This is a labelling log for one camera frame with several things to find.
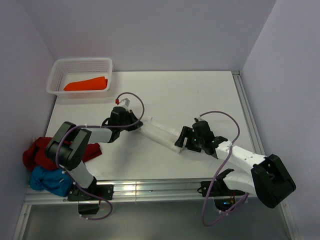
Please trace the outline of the white printed t-shirt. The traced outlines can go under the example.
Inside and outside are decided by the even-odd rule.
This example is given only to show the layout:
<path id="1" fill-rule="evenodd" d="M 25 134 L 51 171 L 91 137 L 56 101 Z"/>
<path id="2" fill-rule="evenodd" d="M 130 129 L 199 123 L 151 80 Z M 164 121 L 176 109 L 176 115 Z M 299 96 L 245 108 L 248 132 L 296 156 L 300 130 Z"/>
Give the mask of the white printed t-shirt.
<path id="1" fill-rule="evenodd" d="M 175 146 L 180 136 L 178 130 L 156 122 L 153 117 L 143 118 L 142 123 L 139 132 L 148 139 L 178 154 L 183 150 L 182 147 Z"/>

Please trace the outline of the white plastic basket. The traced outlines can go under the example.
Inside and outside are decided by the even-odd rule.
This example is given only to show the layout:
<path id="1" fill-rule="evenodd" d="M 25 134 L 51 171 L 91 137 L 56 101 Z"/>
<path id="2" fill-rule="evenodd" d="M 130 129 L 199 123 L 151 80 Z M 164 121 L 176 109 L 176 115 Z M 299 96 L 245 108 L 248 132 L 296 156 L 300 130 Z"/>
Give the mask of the white plastic basket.
<path id="1" fill-rule="evenodd" d="M 54 62 L 46 92 L 61 99 L 106 98 L 112 83 L 113 61 L 107 57 L 62 58 Z M 69 83 L 105 77 L 106 88 L 100 90 L 65 91 Z"/>

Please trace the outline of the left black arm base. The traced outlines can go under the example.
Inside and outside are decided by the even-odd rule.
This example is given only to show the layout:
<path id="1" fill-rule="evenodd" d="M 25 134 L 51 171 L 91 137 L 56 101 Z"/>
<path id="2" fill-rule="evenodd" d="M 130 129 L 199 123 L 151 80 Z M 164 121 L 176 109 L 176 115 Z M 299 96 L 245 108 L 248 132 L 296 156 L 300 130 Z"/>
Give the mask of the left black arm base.
<path id="1" fill-rule="evenodd" d="M 100 220 L 108 217 L 113 211 L 113 205 L 110 202 L 113 198 L 114 186 L 112 184 L 97 185 L 94 193 L 85 193 L 77 186 L 73 186 L 67 196 L 67 202 L 78 203 L 78 213 L 81 217 L 91 220 Z M 96 217 L 102 203 L 109 205 L 109 212 L 106 216 Z"/>

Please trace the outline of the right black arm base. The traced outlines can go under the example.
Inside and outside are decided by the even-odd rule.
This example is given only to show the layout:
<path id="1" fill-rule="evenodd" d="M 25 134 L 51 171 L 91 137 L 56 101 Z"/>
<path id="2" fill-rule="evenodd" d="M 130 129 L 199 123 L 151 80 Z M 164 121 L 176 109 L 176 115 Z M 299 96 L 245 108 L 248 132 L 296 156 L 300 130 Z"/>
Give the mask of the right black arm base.
<path id="1" fill-rule="evenodd" d="M 228 189 L 223 180 L 215 180 L 211 190 L 209 190 L 210 181 L 201 181 L 197 192 L 205 197 L 209 193 L 209 197 L 224 197 L 213 200 L 214 207 L 218 213 L 225 212 L 236 204 L 235 192 Z"/>

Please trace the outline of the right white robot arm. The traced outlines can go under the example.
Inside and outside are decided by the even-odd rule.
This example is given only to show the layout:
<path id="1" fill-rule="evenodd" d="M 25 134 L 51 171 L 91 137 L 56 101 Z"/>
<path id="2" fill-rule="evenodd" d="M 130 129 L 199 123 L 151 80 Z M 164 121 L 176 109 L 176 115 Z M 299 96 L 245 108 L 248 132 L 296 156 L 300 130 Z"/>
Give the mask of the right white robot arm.
<path id="1" fill-rule="evenodd" d="M 227 138 L 214 135 L 205 120 L 197 120 L 192 127 L 184 126 L 174 145 L 198 153 L 205 152 L 241 169 L 228 168 L 219 172 L 213 184 L 202 181 L 198 192 L 203 197 L 249 193 L 273 209 L 297 188 L 279 156 L 265 156 L 233 145 Z"/>

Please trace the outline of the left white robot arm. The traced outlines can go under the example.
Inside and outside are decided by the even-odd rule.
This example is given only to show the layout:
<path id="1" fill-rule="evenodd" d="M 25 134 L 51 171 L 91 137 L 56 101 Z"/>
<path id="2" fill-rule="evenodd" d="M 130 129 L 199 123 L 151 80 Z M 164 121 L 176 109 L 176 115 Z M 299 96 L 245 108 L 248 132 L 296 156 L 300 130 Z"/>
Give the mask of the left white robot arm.
<path id="1" fill-rule="evenodd" d="M 100 126 L 80 126 L 65 121 L 45 148 L 44 154 L 56 167 L 64 170 L 86 200 L 100 195 L 97 179 L 88 171 L 84 155 L 89 144 L 113 143 L 122 131 L 135 131 L 143 126 L 132 110 L 115 106 Z"/>

